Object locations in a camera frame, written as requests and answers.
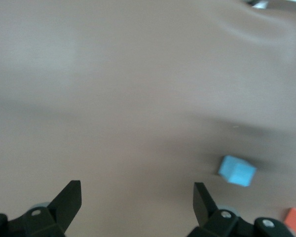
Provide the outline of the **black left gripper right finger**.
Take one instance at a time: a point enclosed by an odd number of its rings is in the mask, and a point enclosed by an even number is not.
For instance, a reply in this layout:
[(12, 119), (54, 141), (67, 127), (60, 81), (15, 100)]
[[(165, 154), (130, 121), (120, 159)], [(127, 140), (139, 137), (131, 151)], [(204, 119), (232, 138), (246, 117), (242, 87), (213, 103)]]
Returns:
[(253, 224), (227, 209), (219, 209), (204, 183), (193, 186), (193, 210), (198, 222), (189, 237), (292, 237), (280, 221), (259, 217)]

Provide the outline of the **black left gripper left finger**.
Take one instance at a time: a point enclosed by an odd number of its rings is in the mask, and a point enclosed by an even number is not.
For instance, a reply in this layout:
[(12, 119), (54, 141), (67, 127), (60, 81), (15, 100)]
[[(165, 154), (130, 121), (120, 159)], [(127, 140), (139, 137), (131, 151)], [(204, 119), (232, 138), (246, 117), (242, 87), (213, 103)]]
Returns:
[(0, 237), (64, 237), (81, 205), (81, 182), (72, 180), (46, 207), (34, 207), (13, 220), (0, 213)]

